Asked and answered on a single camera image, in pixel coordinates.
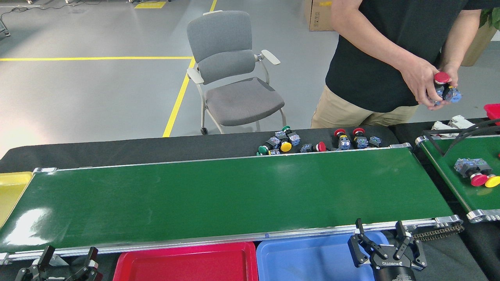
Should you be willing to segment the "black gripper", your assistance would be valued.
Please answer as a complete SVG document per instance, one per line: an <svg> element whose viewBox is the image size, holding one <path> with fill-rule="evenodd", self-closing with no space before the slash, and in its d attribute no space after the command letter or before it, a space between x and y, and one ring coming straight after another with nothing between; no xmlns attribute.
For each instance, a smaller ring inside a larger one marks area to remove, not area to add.
<svg viewBox="0 0 500 281"><path fill-rule="evenodd" d="M395 224L396 245L393 256L382 246L370 240L361 219L355 221L355 233L348 240L348 247L356 267L370 264L375 281L416 281L414 270L427 267L423 244L407 232L402 221Z"/></svg>

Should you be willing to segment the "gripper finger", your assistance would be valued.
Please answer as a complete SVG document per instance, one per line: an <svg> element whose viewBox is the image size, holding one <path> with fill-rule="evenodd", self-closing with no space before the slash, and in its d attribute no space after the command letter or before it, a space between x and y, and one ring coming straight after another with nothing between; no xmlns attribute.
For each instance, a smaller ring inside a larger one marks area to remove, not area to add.
<svg viewBox="0 0 500 281"><path fill-rule="evenodd" d="M47 281L46 269L50 265L54 252L54 247L47 246L38 262L33 263L30 267L23 267L18 271L15 281Z"/></svg>
<svg viewBox="0 0 500 281"><path fill-rule="evenodd" d="M98 271L98 263L95 261L97 255L98 249L90 247L83 266L66 281L101 281L102 273Z"/></svg>

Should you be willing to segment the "person's right hand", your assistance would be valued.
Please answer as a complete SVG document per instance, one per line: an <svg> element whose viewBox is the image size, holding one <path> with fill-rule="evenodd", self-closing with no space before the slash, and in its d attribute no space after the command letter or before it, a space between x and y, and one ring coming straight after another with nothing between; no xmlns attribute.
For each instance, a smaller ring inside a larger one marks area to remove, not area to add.
<svg viewBox="0 0 500 281"><path fill-rule="evenodd" d="M398 68L409 90L419 104L431 109L441 101L435 90L434 75L439 71L429 62L416 56L404 59Z"/></svg>

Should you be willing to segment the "person's left hand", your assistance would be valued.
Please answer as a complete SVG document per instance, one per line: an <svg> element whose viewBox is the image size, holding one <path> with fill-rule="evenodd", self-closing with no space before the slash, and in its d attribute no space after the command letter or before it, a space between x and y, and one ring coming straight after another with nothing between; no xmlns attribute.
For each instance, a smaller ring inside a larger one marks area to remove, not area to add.
<svg viewBox="0 0 500 281"><path fill-rule="evenodd" d="M459 75L458 75L458 70L459 70L460 64L442 64L439 67L439 71L445 72L448 74L449 79L448 79L448 84L452 87L458 88L459 87Z"/></svg>

